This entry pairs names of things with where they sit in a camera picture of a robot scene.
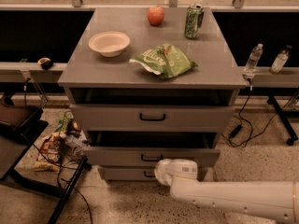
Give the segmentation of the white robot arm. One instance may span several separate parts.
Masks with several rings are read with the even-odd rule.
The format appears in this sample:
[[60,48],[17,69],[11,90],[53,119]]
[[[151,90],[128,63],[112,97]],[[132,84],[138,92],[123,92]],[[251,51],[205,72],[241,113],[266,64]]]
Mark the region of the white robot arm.
[[195,161],[160,160],[158,182],[181,202],[219,208],[282,223],[299,222],[299,183],[292,181],[200,182]]

